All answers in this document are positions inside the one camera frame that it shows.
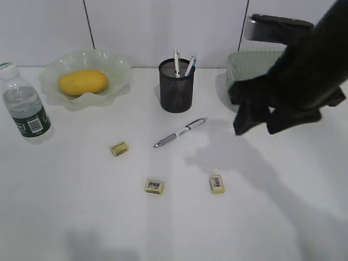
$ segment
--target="green bottle label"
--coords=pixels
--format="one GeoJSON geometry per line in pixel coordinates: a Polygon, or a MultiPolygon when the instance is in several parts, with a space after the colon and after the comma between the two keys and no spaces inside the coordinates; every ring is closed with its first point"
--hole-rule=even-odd
{"type": "Polygon", "coordinates": [[[51,126],[51,122],[42,106],[38,113],[29,118],[13,118],[23,137],[34,138],[42,135],[51,126]]]}

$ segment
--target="black mesh pencil cup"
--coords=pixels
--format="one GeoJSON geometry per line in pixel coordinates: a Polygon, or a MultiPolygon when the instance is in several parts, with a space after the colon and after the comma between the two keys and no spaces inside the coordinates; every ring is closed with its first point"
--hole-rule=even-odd
{"type": "Polygon", "coordinates": [[[194,92],[195,67],[184,77],[190,61],[180,59],[180,78],[175,77],[174,59],[163,61],[159,67],[160,104],[170,113],[183,113],[191,108],[194,92]]]}

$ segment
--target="yellow eraser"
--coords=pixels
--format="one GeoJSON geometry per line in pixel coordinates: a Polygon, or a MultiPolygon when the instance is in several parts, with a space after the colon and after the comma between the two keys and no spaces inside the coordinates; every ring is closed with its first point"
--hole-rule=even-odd
{"type": "Polygon", "coordinates": [[[147,193],[154,193],[162,195],[164,190],[164,181],[155,181],[154,179],[147,179],[145,191],[147,193]]]}
{"type": "Polygon", "coordinates": [[[210,175],[209,183],[213,194],[223,194],[225,192],[221,175],[210,175]]]}
{"type": "Polygon", "coordinates": [[[125,143],[124,141],[115,145],[115,146],[112,146],[110,148],[111,152],[113,153],[113,155],[115,157],[118,157],[119,155],[122,155],[124,154],[125,152],[129,151],[129,147],[127,145],[127,143],[125,143]]]}

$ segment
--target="water bottle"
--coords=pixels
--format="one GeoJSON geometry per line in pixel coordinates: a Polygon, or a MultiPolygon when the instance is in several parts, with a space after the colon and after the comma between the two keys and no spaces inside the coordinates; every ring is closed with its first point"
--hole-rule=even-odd
{"type": "Polygon", "coordinates": [[[33,86],[20,76],[12,63],[0,63],[5,106],[23,138],[40,144],[53,136],[53,126],[33,86]]]}

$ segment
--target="yellow fruit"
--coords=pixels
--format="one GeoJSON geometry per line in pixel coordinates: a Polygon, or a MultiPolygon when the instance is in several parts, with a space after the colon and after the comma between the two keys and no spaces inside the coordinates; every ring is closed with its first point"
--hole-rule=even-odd
{"type": "Polygon", "coordinates": [[[66,94],[78,96],[86,92],[96,93],[108,86],[107,76],[97,70],[81,70],[60,77],[59,87],[66,94]]]}

